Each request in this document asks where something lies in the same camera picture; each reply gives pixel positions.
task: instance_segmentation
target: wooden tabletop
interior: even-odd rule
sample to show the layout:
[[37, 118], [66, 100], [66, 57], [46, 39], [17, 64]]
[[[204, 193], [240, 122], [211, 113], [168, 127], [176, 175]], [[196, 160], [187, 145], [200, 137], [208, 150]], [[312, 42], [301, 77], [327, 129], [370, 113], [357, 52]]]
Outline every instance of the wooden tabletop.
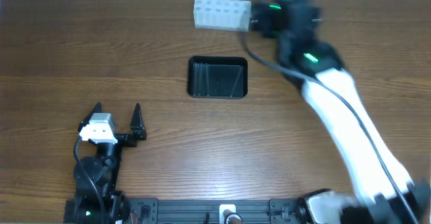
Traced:
[[[196, 30], [194, 0], [1, 0], [0, 221], [62, 222], [75, 192], [77, 126], [102, 102], [128, 132], [141, 104], [147, 141], [123, 152], [130, 197], [268, 199], [351, 192], [317, 115], [233, 32]], [[431, 0], [315, 0], [389, 149], [430, 177]], [[275, 43], [252, 36], [272, 59]], [[187, 92], [194, 55], [248, 60], [243, 100]], [[84, 143], [81, 156], [95, 154]]]

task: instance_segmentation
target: cable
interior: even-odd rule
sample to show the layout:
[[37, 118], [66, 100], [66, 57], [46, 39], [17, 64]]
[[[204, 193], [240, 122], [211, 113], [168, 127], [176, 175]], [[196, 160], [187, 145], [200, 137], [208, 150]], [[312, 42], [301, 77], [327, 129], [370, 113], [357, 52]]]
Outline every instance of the cable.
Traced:
[[84, 178], [87, 180], [87, 182], [92, 187], [94, 194], [96, 194], [96, 197], [97, 197], [99, 204], [100, 204], [100, 211], [102, 212], [102, 224], [105, 224], [105, 204], [103, 203], [103, 200], [102, 200], [101, 195], [99, 194], [99, 191], [97, 191], [96, 186], [94, 185], [92, 179], [88, 175], [86, 169], [84, 168], [84, 165], [82, 164], [81, 160], [78, 157], [78, 146], [79, 146], [79, 143], [81, 142], [81, 140], [82, 140], [81, 137], [78, 137], [78, 139], [76, 139], [75, 147], [73, 148], [73, 154], [75, 156], [75, 160], [76, 160], [76, 163], [78, 164], [79, 170], [81, 170], [82, 174], [84, 175]]
[[[252, 3], [256, 3], [259, 0], [252, 0]], [[347, 102], [347, 100], [345, 100], [341, 95], [339, 95], [337, 92], [333, 91], [331, 88], [327, 87], [325, 84], [323, 84], [322, 82], [320, 82], [318, 79], [315, 79], [313, 77], [309, 77], [303, 73], [297, 72], [297, 71], [293, 71], [291, 69], [287, 69], [285, 67], [282, 67], [281, 65], [278, 65], [277, 63], [270, 63], [268, 61], [265, 61], [263, 59], [261, 59], [257, 54], [251, 52], [248, 49], [248, 44], [247, 44], [247, 40], [246, 40], [246, 35], [247, 32], [240, 32], [240, 41], [241, 41], [241, 45], [243, 47], [243, 49], [245, 51], [247, 51], [247, 54], [252, 58], [255, 59], [257, 62], [271, 67], [281, 73], [284, 73], [286, 75], [292, 76], [292, 77], [296, 77], [298, 79], [303, 79], [303, 80], [307, 80], [310, 81], [312, 83], [315, 83], [317, 85], [320, 85], [322, 88], [326, 89], [327, 91], [329, 91], [330, 93], [332, 93], [335, 97], [337, 97], [341, 102], [343, 102], [343, 104], [350, 110], [350, 112], [352, 112], [352, 114], [355, 116], [356, 120], [358, 121], [358, 124], [360, 126], [360, 128], [364, 131], [364, 134], [366, 135], [367, 139], [370, 141], [371, 146], [374, 150], [374, 152], [376, 153], [377, 159], [383, 169], [383, 171], [385, 172], [386, 176], [388, 177], [393, 189], [395, 190], [397, 196], [401, 199], [401, 202], [403, 203], [407, 214], [409, 215], [410, 219], [412, 220], [412, 222], [414, 224], [419, 224], [418, 219], [416, 218], [415, 214], [413, 213], [412, 209], [410, 208], [409, 204], [407, 203], [403, 193], [400, 191], [400, 189], [398, 188], [397, 184], [395, 183], [394, 179], [392, 178], [391, 173], [389, 172], [385, 161], [383, 160], [382, 156], [380, 155], [380, 153], [378, 152], [377, 146], [374, 143], [374, 141], [372, 140], [372, 137], [370, 135], [370, 133], [368, 132], [368, 130], [366, 129], [365, 124], [362, 122], [360, 116], [358, 115], [358, 113], [354, 110], [354, 108], [349, 104], [349, 102]]]

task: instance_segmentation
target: black cable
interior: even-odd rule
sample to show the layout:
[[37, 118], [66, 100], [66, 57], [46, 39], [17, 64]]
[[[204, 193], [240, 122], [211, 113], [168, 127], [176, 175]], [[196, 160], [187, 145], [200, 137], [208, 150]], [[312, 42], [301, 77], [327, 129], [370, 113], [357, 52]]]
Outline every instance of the black cable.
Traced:
[[103, 200], [101, 195], [99, 194], [99, 191], [97, 191], [96, 186], [94, 185], [92, 179], [88, 175], [86, 169], [84, 168], [84, 165], [82, 164], [81, 160], [78, 157], [78, 146], [81, 140], [82, 140], [81, 137], [78, 137], [78, 139], [76, 139], [75, 147], [73, 148], [73, 154], [75, 156], [75, 160], [76, 160], [76, 163], [78, 164], [79, 170], [81, 170], [81, 173], [84, 175], [84, 178], [92, 187], [94, 194], [96, 194], [97, 200], [99, 201], [99, 204], [100, 204], [100, 210], [102, 212], [102, 224], [105, 224], [105, 204], [103, 203]]
[[[252, 4], [258, 2], [260, 0], [252, 0]], [[398, 188], [397, 184], [395, 183], [394, 179], [392, 178], [391, 173], [389, 172], [385, 161], [383, 160], [382, 156], [380, 155], [380, 153], [378, 152], [377, 146], [374, 143], [374, 141], [372, 140], [372, 137], [370, 135], [370, 133], [368, 132], [368, 130], [366, 129], [365, 124], [362, 122], [360, 116], [358, 115], [358, 113], [354, 110], [354, 108], [349, 104], [349, 102], [347, 102], [347, 100], [345, 100], [341, 95], [339, 95], [337, 92], [333, 91], [331, 88], [327, 87], [325, 84], [323, 84], [322, 82], [320, 82], [318, 79], [315, 79], [313, 77], [309, 77], [303, 73], [291, 70], [291, 69], [287, 69], [285, 67], [282, 67], [281, 65], [278, 65], [277, 63], [270, 63], [268, 61], [265, 61], [263, 59], [261, 59], [257, 54], [251, 52], [248, 49], [248, 44], [247, 44], [247, 39], [246, 39], [246, 35], [247, 32], [240, 32], [240, 41], [241, 41], [241, 45], [243, 47], [243, 49], [245, 51], [247, 51], [248, 55], [252, 58], [255, 59], [256, 61], [258, 61], [259, 63], [271, 67], [281, 73], [284, 73], [286, 75], [292, 76], [292, 77], [296, 77], [299, 79], [303, 79], [303, 80], [307, 80], [310, 81], [312, 83], [316, 83], [317, 85], [320, 85], [322, 88], [326, 89], [327, 91], [329, 91], [330, 93], [332, 93], [335, 97], [337, 97], [341, 102], [343, 102], [343, 104], [350, 110], [350, 112], [352, 112], [352, 114], [355, 116], [356, 120], [358, 121], [358, 124], [360, 126], [360, 128], [362, 129], [362, 131], [364, 131], [364, 134], [366, 135], [367, 139], [370, 141], [371, 146], [374, 150], [374, 152], [376, 153], [377, 159], [383, 169], [383, 171], [385, 172], [386, 176], [388, 177], [393, 189], [395, 190], [395, 192], [397, 193], [397, 196], [401, 199], [401, 202], [403, 203], [410, 219], [413, 221], [414, 224], [419, 224], [418, 219], [416, 218], [415, 214], [413, 213], [412, 209], [410, 208], [409, 204], [407, 203], [407, 200], [405, 199], [403, 193], [400, 191], [400, 189]]]

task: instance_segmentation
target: wood grain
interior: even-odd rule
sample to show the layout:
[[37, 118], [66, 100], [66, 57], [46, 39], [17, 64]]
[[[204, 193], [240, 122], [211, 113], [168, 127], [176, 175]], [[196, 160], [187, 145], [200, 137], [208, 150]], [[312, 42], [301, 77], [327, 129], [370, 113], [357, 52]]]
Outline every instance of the wood grain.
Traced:
[[[316, 0], [371, 117], [414, 179], [430, 179], [430, 0]], [[100, 101], [126, 131], [136, 102], [148, 140], [126, 149], [119, 189], [163, 199], [351, 192], [315, 113], [234, 33], [195, 30], [193, 0], [2, 0], [0, 221], [61, 222], [73, 198], [77, 124]], [[251, 36], [270, 59], [274, 43]], [[186, 93], [193, 55], [246, 57], [243, 100]], [[82, 145], [82, 156], [93, 155]]]

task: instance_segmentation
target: green led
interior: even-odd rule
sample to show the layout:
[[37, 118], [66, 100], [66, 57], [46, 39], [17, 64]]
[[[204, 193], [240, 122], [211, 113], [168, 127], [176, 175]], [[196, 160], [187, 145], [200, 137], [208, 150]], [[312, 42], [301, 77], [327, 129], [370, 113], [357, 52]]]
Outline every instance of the green led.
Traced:
[[318, 60], [318, 59], [316, 59], [316, 57], [315, 57], [315, 56], [313, 56], [313, 55], [311, 55], [310, 53], [304, 53], [304, 56], [305, 56], [308, 60], [310, 60], [312, 63], [318, 63], [318, 62], [319, 62], [319, 60]]
[[278, 5], [269, 5], [271, 8], [274, 8], [274, 9], [281, 9], [281, 7], [280, 6], [278, 6]]

